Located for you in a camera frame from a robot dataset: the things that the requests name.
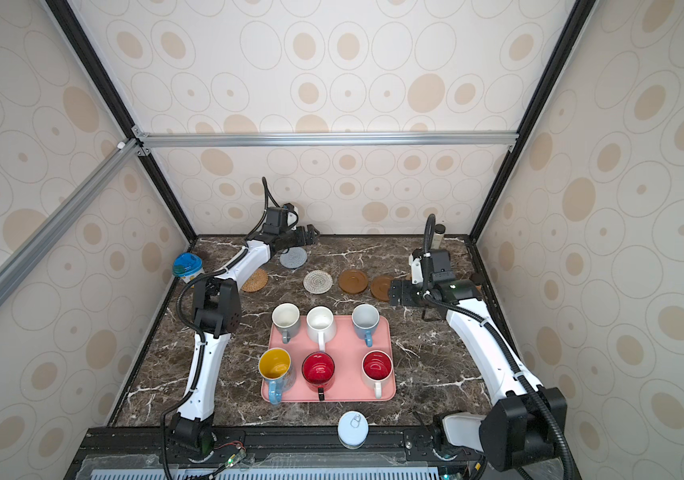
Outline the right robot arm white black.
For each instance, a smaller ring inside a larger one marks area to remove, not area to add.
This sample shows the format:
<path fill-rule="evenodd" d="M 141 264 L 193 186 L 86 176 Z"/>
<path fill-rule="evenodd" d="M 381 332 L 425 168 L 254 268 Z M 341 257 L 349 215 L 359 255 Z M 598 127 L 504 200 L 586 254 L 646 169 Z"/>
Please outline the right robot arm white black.
<path fill-rule="evenodd" d="M 423 288 L 410 280 L 389 287 L 393 306 L 435 308 L 457 333 L 490 393 L 485 415 L 455 412 L 438 419 L 435 449 L 475 450 L 498 471 L 524 471 L 528 465 L 561 461 L 565 479 L 579 479 L 565 435 L 568 405 L 556 387 L 546 388 L 512 350 L 494 324 L 478 288 L 469 280 L 438 282 Z"/>

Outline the white multicolour woven coaster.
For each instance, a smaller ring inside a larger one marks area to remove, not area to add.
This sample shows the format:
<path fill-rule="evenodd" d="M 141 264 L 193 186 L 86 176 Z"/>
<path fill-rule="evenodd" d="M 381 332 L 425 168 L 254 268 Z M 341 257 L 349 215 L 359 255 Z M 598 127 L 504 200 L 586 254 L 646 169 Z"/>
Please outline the white multicolour woven coaster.
<path fill-rule="evenodd" d="M 323 270 L 311 271 L 303 280 L 304 288 L 314 295 L 321 295 L 328 292 L 333 285 L 334 281 L 332 276 Z"/>

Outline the light blue fabric coaster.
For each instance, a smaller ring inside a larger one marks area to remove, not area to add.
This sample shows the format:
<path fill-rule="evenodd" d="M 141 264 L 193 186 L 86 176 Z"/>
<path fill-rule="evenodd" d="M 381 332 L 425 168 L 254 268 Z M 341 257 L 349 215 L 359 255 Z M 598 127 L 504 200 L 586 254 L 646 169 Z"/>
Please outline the light blue fabric coaster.
<path fill-rule="evenodd" d="M 287 269 L 296 270 L 302 267 L 308 259 L 306 250 L 302 247 L 292 247 L 280 256 L 280 263 Z"/>

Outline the brown wooden round coaster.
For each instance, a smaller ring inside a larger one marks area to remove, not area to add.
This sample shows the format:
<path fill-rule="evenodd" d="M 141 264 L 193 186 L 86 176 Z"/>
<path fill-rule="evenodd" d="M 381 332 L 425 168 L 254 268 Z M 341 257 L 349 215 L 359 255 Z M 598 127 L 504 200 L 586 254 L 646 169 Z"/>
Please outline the brown wooden round coaster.
<path fill-rule="evenodd" d="M 369 278 L 362 270 L 348 269 L 339 275 L 338 284 L 348 294 L 360 294 L 368 289 Z"/>

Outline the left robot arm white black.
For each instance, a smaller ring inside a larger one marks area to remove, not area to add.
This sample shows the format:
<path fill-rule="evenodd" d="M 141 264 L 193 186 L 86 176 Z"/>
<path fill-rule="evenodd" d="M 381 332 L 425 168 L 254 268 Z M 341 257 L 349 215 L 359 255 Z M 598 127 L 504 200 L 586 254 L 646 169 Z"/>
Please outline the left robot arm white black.
<path fill-rule="evenodd" d="M 173 273 L 185 282 L 177 316 L 194 331 L 195 347 L 185 396 L 169 410 L 173 417 L 166 439 L 198 455 L 213 449 L 215 390 L 225 349 L 242 318 L 240 290 L 276 253 L 312 245 L 319 236 L 312 224 L 276 235 L 262 229 L 229 263 L 213 272 L 205 272 L 201 258 L 194 254 L 175 259 Z"/>

